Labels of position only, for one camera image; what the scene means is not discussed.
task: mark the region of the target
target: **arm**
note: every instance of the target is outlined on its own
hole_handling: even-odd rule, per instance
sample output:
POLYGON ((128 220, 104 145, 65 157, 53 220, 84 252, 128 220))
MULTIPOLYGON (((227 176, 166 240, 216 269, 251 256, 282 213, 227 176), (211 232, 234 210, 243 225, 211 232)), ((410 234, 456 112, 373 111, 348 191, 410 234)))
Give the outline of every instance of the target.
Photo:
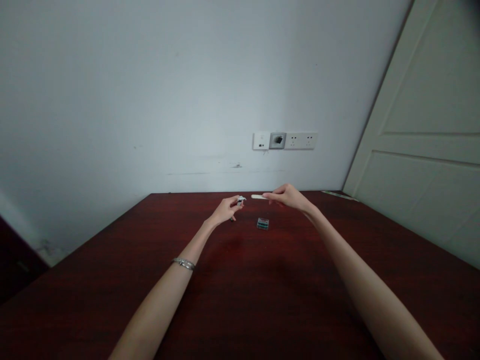
MULTIPOLYGON (((243 203, 237 206, 238 198, 223 199, 178 257, 196 264, 214 229, 230 218, 236 220, 234 213, 244 207, 243 203)), ((110 359, 154 358, 191 277, 186 267, 176 262, 170 265, 131 318, 110 359)))
POLYGON ((320 210, 292 185, 263 196, 300 210, 322 238, 343 283, 387 359, 443 359, 412 314, 320 210))

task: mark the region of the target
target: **white stick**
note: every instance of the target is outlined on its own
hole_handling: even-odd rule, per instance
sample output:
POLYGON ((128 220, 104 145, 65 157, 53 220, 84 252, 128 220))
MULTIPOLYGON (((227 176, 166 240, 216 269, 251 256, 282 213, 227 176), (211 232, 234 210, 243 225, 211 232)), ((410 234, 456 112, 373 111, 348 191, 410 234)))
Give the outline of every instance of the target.
POLYGON ((266 197, 263 197, 262 195, 252 195, 252 199, 262 199, 262 200, 268 200, 266 197))

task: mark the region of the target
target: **small box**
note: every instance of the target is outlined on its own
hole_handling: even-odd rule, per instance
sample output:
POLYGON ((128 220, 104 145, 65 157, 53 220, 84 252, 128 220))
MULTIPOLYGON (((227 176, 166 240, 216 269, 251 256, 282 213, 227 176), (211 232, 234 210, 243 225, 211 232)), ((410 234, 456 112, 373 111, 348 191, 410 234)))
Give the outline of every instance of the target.
POLYGON ((262 230, 269 229, 269 220, 259 217, 258 221, 256 222, 256 227, 262 230))

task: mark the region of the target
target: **white door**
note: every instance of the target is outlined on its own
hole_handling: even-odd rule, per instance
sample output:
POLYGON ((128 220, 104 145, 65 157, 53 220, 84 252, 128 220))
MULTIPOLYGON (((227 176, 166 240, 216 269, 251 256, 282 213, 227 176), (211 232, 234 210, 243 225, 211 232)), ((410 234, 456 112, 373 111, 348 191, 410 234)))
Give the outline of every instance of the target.
POLYGON ((343 191, 480 269, 477 1, 415 1, 343 191))

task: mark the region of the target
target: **dark red table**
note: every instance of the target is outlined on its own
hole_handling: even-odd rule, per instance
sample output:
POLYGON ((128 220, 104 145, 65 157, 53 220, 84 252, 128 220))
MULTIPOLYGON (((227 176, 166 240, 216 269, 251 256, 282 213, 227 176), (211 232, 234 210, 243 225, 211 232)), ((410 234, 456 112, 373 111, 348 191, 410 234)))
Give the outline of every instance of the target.
MULTIPOLYGON (((480 271, 364 204, 304 194, 445 358, 479 357, 480 271)), ((0 308, 1 357, 108 357, 171 259, 232 195, 145 198, 0 308)), ((249 199, 237 219, 211 235, 158 358, 382 357, 304 216, 249 199)))

